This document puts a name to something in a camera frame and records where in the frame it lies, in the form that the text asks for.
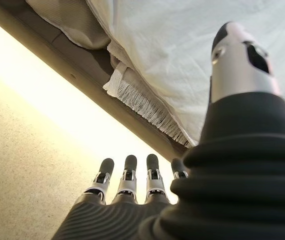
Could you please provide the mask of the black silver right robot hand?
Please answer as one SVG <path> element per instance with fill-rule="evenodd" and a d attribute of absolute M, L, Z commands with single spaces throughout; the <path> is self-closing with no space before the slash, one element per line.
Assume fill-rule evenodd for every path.
<path fill-rule="evenodd" d="M 285 240 L 285 100 L 268 54 L 233 21 L 211 50 L 208 109 L 199 144 L 173 159 L 171 204 L 156 155 L 146 158 L 137 203 L 137 158 L 125 159 L 106 204 L 114 161 L 104 159 L 55 240 Z"/>

